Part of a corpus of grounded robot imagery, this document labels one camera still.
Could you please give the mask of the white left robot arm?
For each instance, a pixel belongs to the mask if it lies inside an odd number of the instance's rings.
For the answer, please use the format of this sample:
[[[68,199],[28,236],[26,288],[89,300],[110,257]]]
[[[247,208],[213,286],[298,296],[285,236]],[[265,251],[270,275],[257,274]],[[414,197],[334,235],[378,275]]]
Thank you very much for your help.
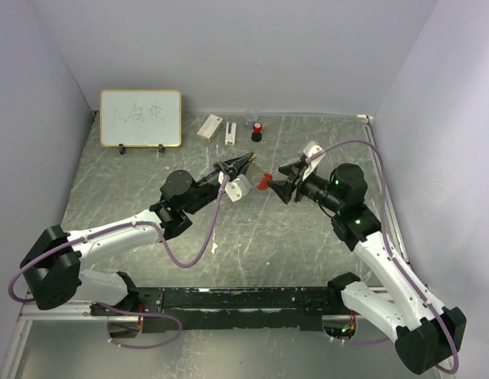
[[[79,231],[55,225],[43,231],[20,264],[31,302],[52,310],[70,300],[104,302],[121,315],[137,309],[139,296],[128,275],[103,273],[92,266],[105,258],[180,236],[190,216],[207,205],[220,207],[222,197],[239,201],[250,192],[246,173],[255,154],[214,163],[213,171],[195,180],[186,170],[172,171],[160,188],[160,200],[138,214]]]

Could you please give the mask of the metal key organizer red handle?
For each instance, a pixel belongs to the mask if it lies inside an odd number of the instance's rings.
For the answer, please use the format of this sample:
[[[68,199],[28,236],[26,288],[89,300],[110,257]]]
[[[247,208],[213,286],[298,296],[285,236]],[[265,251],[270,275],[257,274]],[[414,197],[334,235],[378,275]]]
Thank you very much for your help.
[[[270,172],[263,170],[256,163],[251,163],[245,173],[246,179],[249,181],[254,190],[268,190],[269,183],[273,180]]]

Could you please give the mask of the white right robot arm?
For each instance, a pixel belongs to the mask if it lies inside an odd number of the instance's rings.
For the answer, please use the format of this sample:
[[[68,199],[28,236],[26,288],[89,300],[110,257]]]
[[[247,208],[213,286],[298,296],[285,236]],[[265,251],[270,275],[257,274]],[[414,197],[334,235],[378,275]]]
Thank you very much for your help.
[[[467,318],[447,308],[416,276],[393,246],[382,223],[366,206],[367,182],[353,163],[336,167],[329,178],[300,159],[280,167],[282,180],[268,186],[285,203],[304,197],[331,211],[336,236],[376,275],[390,300],[375,294],[351,273],[331,281],[326,297],[338,314],[348,309],[363,315],[393,342],[397,355],[413,373],[422,374],[454,358],[461,349]]]

